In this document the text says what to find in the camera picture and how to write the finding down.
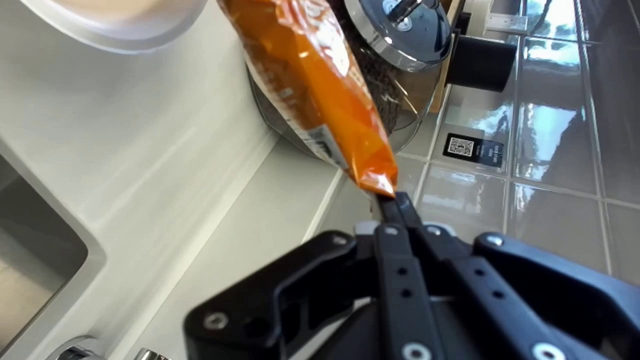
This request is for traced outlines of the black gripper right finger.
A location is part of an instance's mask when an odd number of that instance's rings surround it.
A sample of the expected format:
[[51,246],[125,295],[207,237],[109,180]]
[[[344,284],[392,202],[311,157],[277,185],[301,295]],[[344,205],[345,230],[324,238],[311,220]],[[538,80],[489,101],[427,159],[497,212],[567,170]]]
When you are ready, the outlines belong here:
[[497,233],[472,245],[427,227],[393,199],[427,281],[469,306],[481,356],[493,360],[640,360],[640,288]]

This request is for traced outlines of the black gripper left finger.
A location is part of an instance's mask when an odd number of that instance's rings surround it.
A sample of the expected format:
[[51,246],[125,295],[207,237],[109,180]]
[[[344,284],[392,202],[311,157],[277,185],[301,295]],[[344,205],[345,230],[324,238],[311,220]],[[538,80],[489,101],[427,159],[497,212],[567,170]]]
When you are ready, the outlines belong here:
[[288,360],[329,325],[316,360],[437,359],[421,220],[406,196],[377,210],[371,233],[326,230],[192,308],[188,360]]

